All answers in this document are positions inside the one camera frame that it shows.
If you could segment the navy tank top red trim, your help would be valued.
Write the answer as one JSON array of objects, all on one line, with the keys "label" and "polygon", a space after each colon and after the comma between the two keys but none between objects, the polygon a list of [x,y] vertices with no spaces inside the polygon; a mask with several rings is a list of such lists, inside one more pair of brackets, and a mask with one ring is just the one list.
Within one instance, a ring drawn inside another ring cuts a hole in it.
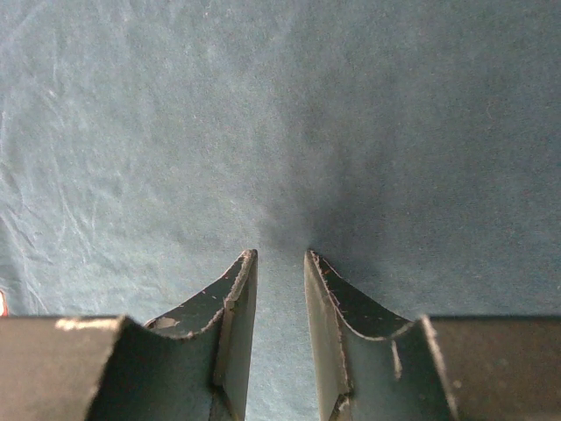
[{"label": "navy tank top red trim", "polygon": [[557,1],[4,1],[1,288],[145,322],[259,254],[246,416],[315,420],[303,257],[560,310]]}]

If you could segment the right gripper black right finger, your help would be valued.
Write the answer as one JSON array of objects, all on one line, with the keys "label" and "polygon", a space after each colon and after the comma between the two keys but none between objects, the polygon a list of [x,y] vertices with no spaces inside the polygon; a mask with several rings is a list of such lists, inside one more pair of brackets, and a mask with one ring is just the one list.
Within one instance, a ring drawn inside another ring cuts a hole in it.
[{"label": "right gripper black right finger", "polygon": [[304,288],[322,420],[458,419],[427,317],[396,315],[312,250]]}]

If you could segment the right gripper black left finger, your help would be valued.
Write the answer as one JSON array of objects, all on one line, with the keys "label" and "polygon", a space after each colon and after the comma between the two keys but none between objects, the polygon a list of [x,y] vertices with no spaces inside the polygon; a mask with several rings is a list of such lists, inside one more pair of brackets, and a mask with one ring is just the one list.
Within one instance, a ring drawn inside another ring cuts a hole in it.
[{"label": "right gripper black left finger", "polygon": [[258,253],[243,251],[213,283],[146,325],[127,320],[89,420],[243,420]]}]

